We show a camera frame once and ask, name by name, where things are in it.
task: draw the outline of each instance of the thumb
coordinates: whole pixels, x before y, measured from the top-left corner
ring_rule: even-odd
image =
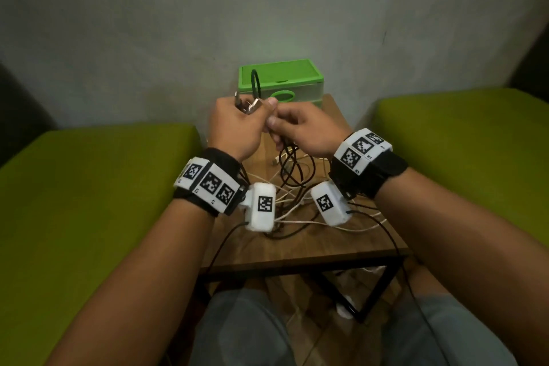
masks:
[[[298,126],[288,122],[287,120],[280,119],[276,116],[269,116],[267,119],[267,127],[273,132],[276,132],[280,136],[285,138],[290,138],[295,141],[295,136],[297,134]]]
[[[250,118],[257,122],[259,126],[263,127],[265,125],[265,120],[274,112],[277,104],[278,100],[274,97],[269,97],[268,99],[261,101],[261,107],[253,112],[250,115]]]

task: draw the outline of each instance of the green lid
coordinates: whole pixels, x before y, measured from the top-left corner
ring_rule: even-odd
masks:
[[[251,91],[251,70],[256,69],[261,88],[295,87],[324,81],[310,59],[245,65],[238,69],[238,90]]]

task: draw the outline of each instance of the hand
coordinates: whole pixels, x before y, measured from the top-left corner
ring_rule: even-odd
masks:
[[[251,96],[241,96],[252,102]],[[265,120],[275,110],[278,101],[268,98],[261,107],[248,115],[234,106],[234,98],[217,99],[210,115],[208,146],[231,155],[238,162],[249,158],[259,148]]]
[[[319,158],[333,156],[341,142],[352,132],[342,128],[312,103],[280,103],[275,115],[267,119],[276,148],[284,146],[281,136],[291,139],[306,154]]]

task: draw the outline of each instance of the white tracking module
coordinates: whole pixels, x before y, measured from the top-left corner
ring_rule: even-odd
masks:
[[[319,208],[326,224],[338,226],[351,218],[351,214],[347,214],[347,211],[351,208],[332,181],[321,182],[312,188],[311,197]]]
[[[239,205],[245,208],[244,221],[250,231],[268,232],[275,225],[276,187],[266,182],[256,182],[246,192],[246,198]]]

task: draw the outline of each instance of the green sofa seat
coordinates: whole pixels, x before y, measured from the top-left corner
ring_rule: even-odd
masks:
[[[549,104],[507,88],[385,99],[374,131],[418,171],[549,245]]]
[[[0,364],[44,363],[200,150],[188,124],[69,129],[0,168]]]

